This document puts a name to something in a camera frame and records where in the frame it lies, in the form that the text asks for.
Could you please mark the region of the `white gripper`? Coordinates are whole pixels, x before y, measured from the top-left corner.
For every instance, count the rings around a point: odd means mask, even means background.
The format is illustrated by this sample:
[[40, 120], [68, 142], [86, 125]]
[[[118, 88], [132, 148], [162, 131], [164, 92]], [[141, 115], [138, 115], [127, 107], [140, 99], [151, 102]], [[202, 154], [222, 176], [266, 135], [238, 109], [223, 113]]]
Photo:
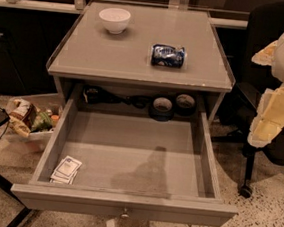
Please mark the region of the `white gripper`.
[[[252, 61], [260, 66], [271, 65], [272, 75], [284, 82], [284, 33], [278, 41], [273, 41], [256, 52]], [[284, 128], [284, 83], [275, 90], [267, 88], [258, 104], [257, 114], [250, 124], [248, 143], [255, 148], [270, 144]]]

